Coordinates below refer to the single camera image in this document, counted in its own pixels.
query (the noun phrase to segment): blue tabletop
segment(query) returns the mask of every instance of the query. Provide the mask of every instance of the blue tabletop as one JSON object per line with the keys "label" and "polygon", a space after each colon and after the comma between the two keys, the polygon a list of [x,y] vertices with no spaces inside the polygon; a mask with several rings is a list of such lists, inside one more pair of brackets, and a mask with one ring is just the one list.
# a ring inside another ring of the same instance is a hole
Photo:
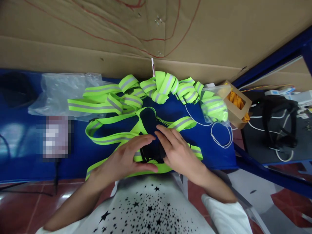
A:
{"label": "blue tabletop", "polygon": [[[0,70],[0,75],[10,70]],[[41,92],[41,73],[23,72],[31,81],[36,92]],[[103,80],[118,83],[118,79]],[[157,116],[166,121],[176,121],[188,116],[184,105],[174,95],[163,105],[153,102],[150,98],[143,100],[143,106],[153,107]],[[205,124],[199,104],[187,104],[192,117]],[[38,124],[45,124],[44,116],[34,116],[27,113],[28,107],[19,109],[8,108],[3,96],[0,94],[0,134],[9,145],[10,154],[2,139],[0,139],[0,183],[52,180],[55,176],[55,166],[52,162],[43,162],[40,155],[42,139],[37,130]],[[151,111],[142,113],[143,124],[148,133],[153,134],[157,121],[152,117]],[[108,136],[117,132],[127,132],[137,122],[137,117],[132,117],[121,122],[105,125],[98,131],[98,136]],[[92,164],[107,158],[118,144],[103,146],[93,143],[85,134],[87,122],[74,121],[74,134],[72,154],[62,159],[59,165],[59,178],[84,178],[87,168]],[[202,150],[203,163],[210,169],[237,168],[233,144],[223,149],[218,146],[210,136],[210,126],[201,126],[181,131],[181,135],[192,145]],[[221,124],[214,126],[214,136],[220,144],[227,144],[229,134],[226,127]]]}

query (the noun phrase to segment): clear plastic bag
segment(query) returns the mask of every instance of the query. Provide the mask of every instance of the clear plastic bag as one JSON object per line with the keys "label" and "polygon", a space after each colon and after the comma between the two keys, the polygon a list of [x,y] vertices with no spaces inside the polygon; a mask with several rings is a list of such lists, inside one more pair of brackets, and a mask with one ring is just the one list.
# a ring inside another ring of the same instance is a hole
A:
{"label": "clear plastic bag", "polygon": [[105,114],[92,114],[68,109],[67,99],[82,98],[88,87],[98,87],[110,82],[104,82],[101,74],[96,73],[45,73],[42,74],[42,93],[28,108],[31,115],[73,116],[76,120],[89,121]]}
{"label": "clear plastic bag", "polygon": [[221,123],[230,126],[227,105],[223,101],[231,92],[230,85],[203,88],[201,92],[201,110],[206,123]]}

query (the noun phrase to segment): cardboard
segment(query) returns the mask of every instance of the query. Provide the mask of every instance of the cardboard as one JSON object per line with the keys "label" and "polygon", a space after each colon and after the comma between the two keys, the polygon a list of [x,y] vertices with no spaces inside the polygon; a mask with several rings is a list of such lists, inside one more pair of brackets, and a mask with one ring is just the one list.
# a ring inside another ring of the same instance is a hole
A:
{"label": "cardboard", "polygon": [[[110,78],[233,81],[312,24],[306,0],[6,0],[0,2],[1,68],[99,72]],[[275,74],[274,82],[305,67]]]}
{"label": "cardboard", "polygon": [[244,107],[243,109],[239,109],[237,106],[235,106],[232,102],[230,102],[227,98],[224,99],[225,104],[227,105],[228,108],[228,120],[232,125],[234,125],[238,129],[242,129],[246,123],[242,120],[246,113],[248,113],[252,101],[246,97],[241,91],[239,91],[235,86],[233,86],[229,81],[225,81],[223,85],[230,85],[232,91],[237,94],[242,101],[244,102]]}

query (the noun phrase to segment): shirt sleeve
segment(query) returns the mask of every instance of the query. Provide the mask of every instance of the shirt sleeve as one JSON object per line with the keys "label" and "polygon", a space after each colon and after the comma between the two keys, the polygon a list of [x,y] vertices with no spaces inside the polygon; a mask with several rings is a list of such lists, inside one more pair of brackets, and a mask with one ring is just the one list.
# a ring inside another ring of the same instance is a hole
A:
{"label": "shirt sleeve", "polygon": [[43,227],[41,227],[37,232],[36,234],[73,234],[75,233],[75,231],[80,227],[80,225],[87,219],[87,217],[77,221],[77,222],[74,222],[62,229],[59,229],[57,231],[53,231],[53,232],[50,232],[50,231],[47,231],[47,230],[44,230]]}
{"label": "shirt sleeve", "polygon": [[252,234],[248,216],[238,203],[217,201],[206,194],[201,196],[219,234]]}

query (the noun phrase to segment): person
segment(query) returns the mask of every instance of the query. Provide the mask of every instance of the person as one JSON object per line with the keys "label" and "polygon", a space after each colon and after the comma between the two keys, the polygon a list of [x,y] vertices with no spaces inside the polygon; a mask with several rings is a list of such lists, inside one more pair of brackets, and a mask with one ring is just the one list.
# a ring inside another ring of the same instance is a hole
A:
{"label": "person", "polygon": [[[37,234],[252,233],[245,211],[223,180],[196,158],[178,131],[161,125],[157,129],[155,134],[166,152],[164,162],[206,191],[202,201],[213,228],[183,194],[177,173],[126,178],[135,172],[158,170],[152,163],[133,161],[135,152],[156,139],[141,135],[94,169]],[[115,181],[115,195],[93,211],[101,192]]]}

